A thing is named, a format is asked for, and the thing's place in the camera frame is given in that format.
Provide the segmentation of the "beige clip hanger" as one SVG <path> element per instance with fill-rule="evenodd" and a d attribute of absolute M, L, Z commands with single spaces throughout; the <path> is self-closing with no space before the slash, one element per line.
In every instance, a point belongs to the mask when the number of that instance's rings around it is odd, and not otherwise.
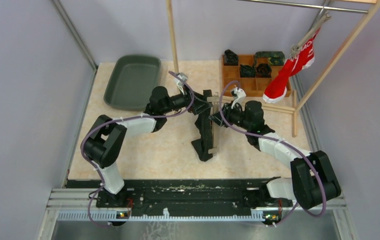
<path fill-rule="evenodd" d="M 212 108 L 211 108 L 211 114 L 215 114 L 219 112 L 219 93 L 215 92 L 212 97 L 208 98 L 211 100 Z M 212 137 L 213 137 L 213 147 L 208 151 L 213 156 L 216 156 L 219 152 L 219 125 L 217 125 L 215 122 L 212 122 Z"/>
<path fill-rule="evenodd" d="M 325 6 L 320 10 L 317 18 L 312 24 L 310 30 L 304 35 L 304 37 L 295 45 L 291 47 L 291 52 L 289 55 L 290 59 L 294 59 L 297 54 L 299 54 L 302 50 L 302 47 L 305 43 L 308 42 L 310 38 L 312 38 L 315 33 L 322 27 L 322 25 L 331 19 L 331 16 L 328 13 L 328 10 L 325 9 Z"/>

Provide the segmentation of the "black striped garment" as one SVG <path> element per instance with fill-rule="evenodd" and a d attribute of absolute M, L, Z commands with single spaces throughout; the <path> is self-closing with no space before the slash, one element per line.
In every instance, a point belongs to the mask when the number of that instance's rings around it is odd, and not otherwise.
<path fill-rule="evenodd" d="M 203 94 L 195 93 L 195 96 L 207 101 L 212 96 L 212 90 L 204 90 Z M 200 161 L 206 162 L 213 157 L 208 151 L 213 147 L 212 122 L 209 119 L 211 113 L 204 112 L 198 116 L 195 126 L 199 130 L 200 138 L 191 142 Z"/>

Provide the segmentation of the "red underwear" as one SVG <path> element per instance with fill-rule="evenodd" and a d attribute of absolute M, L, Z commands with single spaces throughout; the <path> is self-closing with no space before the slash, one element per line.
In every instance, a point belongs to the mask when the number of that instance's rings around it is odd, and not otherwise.
<path fill-rule="evenodd" d="M 262 96 L 266 103 L 277 103 L 281 101 L 287 94 L 287 84 L 289 78 L 296 75 L 300 71 L 310 67 L 315 60 L 314 56 L 314 40 L 320 29 L 315 35 L 304 44 L 302 50 L 295 58 L 288 58 L 283 65 L 283 68 L 278 72 L 278 75 L 267 86 Z"/>

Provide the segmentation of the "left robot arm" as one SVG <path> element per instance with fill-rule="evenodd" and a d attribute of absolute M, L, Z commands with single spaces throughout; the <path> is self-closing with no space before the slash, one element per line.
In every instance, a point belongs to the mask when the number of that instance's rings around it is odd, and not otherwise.
<path fill-rule="evenodd" d="M 160 130 L 167 121 L 167 114 L 185 110 L 197 116 L 195 122 L 200 138 L 191 142 L 200 161 L 213 157 L 212 122 L 209 119 L 212 103 L 208 97 L 211 90 L 203 93 L 191 91 L 184 87 L 183 93 L 170 96 L 163 86 L 152 90 L 149 103 L 140 116 L 114 120 L 107 115 L 100 115 L 81 143 L 81 154 L 90 162 L 101 176 L 102 187 L 108 194 L 108 201 L 116 207 L 123 206 L 128 199 L 122 190 L 125 183 L 116 166 L 122 144 L 127 137 L 139 134 L 154 133 Z"/>

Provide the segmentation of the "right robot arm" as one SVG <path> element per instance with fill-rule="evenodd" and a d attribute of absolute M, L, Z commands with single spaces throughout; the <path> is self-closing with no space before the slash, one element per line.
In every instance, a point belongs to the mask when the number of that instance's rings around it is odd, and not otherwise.
<path fill-rule="evenodd" d="M 278 199 L 288 199 L 309 210 L 341 195 L 328 155 L 321 150 L 298 148 L 281 138 L 265 123 L 261 102 L 252 100 L 245 106 L 225 103 L 220 112 L 209 118 L 221 127 L 243 129 L 250 145 L 290 169 L 290 178 L 271 180 L 260 191 L 259 199 L 265 206 L 274 205 Z"/>

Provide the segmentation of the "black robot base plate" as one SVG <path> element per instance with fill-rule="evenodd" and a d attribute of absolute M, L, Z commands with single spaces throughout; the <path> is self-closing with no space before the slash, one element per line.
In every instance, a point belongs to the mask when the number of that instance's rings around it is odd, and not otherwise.
<path fill-rule="evenodd" d="M 183 202 L 236 201 L 239 207 L 266 207 L 282 205 L 285 198 L 271 198 L 266 191 L 267 178 L 255 179 L 128 179 L 119 196 L 110 196 L 105 190 L 101 193 L 101 205 L 107 203 L 117 207 L 131 204 L 131 193 L 146 194 L 155 200 L 170 201 L 177 196 Z"/>

